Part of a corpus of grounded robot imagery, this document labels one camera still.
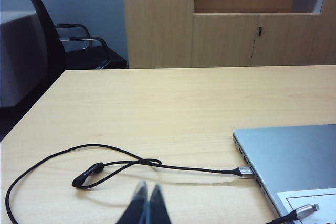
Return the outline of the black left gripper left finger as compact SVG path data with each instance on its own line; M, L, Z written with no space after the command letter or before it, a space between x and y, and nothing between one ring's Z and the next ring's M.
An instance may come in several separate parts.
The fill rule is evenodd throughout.
M146 223L148 210L148 186L146 181L138 182L131 201L126 210L119 218L117 224L120 223Z

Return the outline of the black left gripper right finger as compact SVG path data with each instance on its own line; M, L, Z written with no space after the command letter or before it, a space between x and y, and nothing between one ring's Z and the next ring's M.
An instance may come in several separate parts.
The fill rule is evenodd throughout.
M150 197L149 223L171 224L162 193L162 187L159 183L154 186Z

